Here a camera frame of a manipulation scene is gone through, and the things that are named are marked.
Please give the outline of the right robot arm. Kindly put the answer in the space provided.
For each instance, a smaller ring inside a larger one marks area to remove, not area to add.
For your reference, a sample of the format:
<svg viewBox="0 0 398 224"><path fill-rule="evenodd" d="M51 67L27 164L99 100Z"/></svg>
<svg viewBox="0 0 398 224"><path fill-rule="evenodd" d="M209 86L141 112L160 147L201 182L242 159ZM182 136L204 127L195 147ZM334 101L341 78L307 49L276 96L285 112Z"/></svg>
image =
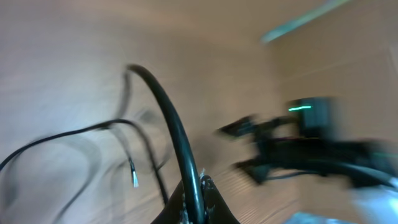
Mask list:
<svg viewBox="0 0 398 224"><path fill-rule="evenodd" d="M218 129L232 138L246 135L258 151L253 159L235 163L257 184L276 180L270 173L290 170L280 180L298 175L343 175L353 187L391 187L397 177L388 159L370 141L338 141L334 137L332 100L302 98L288 103L286 116L256 123L245 116Z"/></svg>

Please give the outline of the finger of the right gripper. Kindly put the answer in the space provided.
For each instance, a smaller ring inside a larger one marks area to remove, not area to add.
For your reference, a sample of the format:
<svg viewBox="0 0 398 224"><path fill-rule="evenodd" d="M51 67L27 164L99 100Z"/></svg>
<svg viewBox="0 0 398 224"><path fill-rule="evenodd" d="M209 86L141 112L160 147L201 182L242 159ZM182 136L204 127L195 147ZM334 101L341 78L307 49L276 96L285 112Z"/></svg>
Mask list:
<svg viewBox="0 0 398 224"><path fill-rule="evenodd" d="M270 163L260 158L236 162L233 166L247 174L258 185L268 180L269 172L272 169Z"/></svg>
<svg viewBox="0 0 398 224"><path fill-rule="evenodd" d="M226 126L218 128L216 132L232 138L240 138L244 135L252 134L256 128L257 124L254 122L252 116L245 116Z"/></svg>

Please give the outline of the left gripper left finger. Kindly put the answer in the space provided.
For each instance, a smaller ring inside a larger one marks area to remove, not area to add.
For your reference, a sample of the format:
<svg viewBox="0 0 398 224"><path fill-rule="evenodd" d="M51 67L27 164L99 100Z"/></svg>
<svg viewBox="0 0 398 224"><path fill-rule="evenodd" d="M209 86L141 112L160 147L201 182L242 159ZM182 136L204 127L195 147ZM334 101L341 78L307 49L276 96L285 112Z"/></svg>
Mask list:
<svg viewBox="0 0 398 224"><path fill-rule="evenodd" d="M151 224L179 224L187 222L185 192L182 181L178 183L169 201Z"/></svg>

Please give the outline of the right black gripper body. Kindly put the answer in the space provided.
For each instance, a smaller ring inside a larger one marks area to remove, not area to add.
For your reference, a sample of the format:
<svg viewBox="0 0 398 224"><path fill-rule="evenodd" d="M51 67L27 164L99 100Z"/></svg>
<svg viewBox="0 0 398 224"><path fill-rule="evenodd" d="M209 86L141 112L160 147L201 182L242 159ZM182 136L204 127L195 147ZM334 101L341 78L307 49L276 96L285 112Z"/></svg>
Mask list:
<svg viewBox="0 0 398 224"><path fill-rule="evenodd" d="M268 180L286 179L297 175L315 174L326 176L319 167L309 167L307 161L324 152L325 142L319 138L275 138L273 132L281 125L290 123L287 117L278 117L257 124L252 133L259 152L257 157L271 164L272 169L297 169L298 172L282 176L269 176Z"/></svg>

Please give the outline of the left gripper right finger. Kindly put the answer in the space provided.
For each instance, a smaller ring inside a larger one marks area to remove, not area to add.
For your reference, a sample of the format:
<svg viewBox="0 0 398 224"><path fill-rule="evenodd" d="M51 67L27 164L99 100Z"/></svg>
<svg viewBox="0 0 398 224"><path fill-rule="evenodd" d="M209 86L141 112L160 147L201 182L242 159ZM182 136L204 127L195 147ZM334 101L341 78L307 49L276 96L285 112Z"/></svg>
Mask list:
<svg viewBox="0 0 398 224"><path fill-rule="evenodd" d="M205 204L207 224L239 224L217 189L213 179L204 175L201 188Z"/></svg>

